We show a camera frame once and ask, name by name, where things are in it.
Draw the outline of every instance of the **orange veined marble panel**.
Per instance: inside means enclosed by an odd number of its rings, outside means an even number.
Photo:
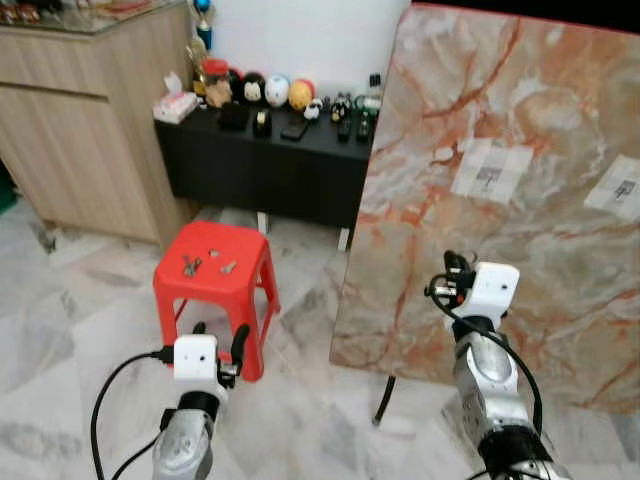
[[[474,251],[521,272],[503,325],[543,391],[638,409],[639,172],[638,36],[410,8],[332,362],[451,383],[453,340],[422,292],[446,249]]]

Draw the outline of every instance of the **smartphone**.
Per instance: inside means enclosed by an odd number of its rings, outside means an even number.
[[[280,137],[286,138],[287,140],[298,141],[304,135],[304,132],[307,131],[307,127],[309,126],[309,122],[295,122],[289,123],[286,127],[282,129],[280,132]]]

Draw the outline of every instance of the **wooden cabinet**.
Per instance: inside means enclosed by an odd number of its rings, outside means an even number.
[[[188,38],[184,2],[92,35],[0,27],[0,158],[42,219],[170,244],[189,210],[151,107]]]

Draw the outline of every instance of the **white wall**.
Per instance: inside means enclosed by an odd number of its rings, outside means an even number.
[[[216,57],[243,71],[308,77],[321,94],[386,75],[409,0],[213,0]]]

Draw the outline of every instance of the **red plastic stool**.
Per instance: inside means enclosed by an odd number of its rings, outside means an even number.
[[[262,331],[254,306],[255,288],[263,288],[268,307]],[[250,327],[245,344],[242,377],[260,379],[264,370],[262,345],[274,313],[280,311],[276,278],[267,239],[256,230],[210,222],[185,226],[156,268],[153,289],[165,345],[178,336],[176,322],[187,301],[215,303],[227,311],[232,333]],[[174,311],[176,299],[183,299]],[[230,354],[221,357],[230,361]]]

